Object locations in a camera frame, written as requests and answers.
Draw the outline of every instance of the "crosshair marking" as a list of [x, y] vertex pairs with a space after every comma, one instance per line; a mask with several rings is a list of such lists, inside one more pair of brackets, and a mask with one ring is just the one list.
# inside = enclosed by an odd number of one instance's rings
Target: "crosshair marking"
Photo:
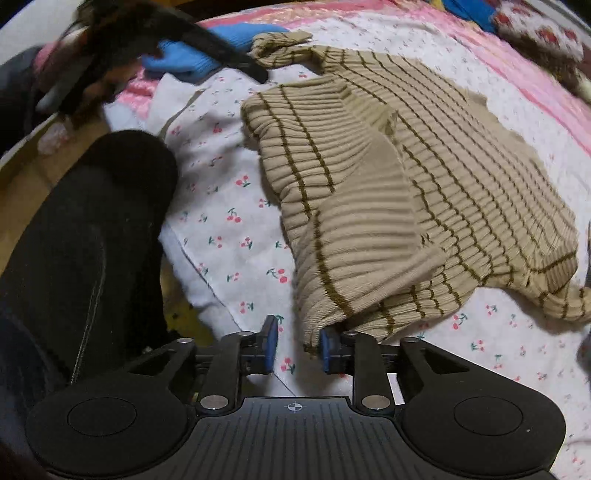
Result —
[[297, 411], [300, 411], [302, 408], [305, 408], [305, 406], [303, 406], [301, 403], [293, 402], [293, 403], [290, 403], [289, 405], [286, 405], [284, 408], [288, 408], [290, 411], [295, 413]]

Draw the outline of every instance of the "wooden floor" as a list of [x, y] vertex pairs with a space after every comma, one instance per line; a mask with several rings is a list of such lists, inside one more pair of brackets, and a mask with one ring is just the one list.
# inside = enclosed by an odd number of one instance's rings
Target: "wooden floor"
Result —
[[90, 144], [108, 130], [104, 121], [95, 118], [81, 127], [74, 140], [54, 155], [31, 155], [19, 160], [19, 165], [14, 167], [16, 172], [0, 187], [0, 273], [4, 271], [25, 227], [51, 189]]

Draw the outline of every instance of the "knee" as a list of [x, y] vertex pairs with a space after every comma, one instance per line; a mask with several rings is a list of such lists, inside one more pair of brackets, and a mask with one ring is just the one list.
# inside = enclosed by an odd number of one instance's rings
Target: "knee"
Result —
[[158, 138], [138, 130], [104, 135], [90, 146], [80, 163], [104, 168], [118, 184], [169, 200], [178, 180], [173, 153]]

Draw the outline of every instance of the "black pants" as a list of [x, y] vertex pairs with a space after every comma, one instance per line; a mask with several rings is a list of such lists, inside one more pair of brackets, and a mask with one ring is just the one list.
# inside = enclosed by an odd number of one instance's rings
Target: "black pants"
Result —
[[176, 183], [161, 141], [117, 132], [88, 149], [33, 217], [0, 277], [0, 387], [16, 396], [21, 420], [52, 389], [52, 367], [77, 381], [166, 343], [158, 234]]

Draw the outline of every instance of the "metal screw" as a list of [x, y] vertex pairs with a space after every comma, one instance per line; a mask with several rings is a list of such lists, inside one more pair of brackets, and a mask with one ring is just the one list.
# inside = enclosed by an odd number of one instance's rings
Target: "metal screw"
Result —
[[390, 406], [390, 401], [383, 395], [368, 395], [361, 404], [370, 410], [383, 410]]
[[228, 399], [222, 395], [208, 395], [201, 399], [201, 406], [208, 410], [219, 410], [228, 404]]

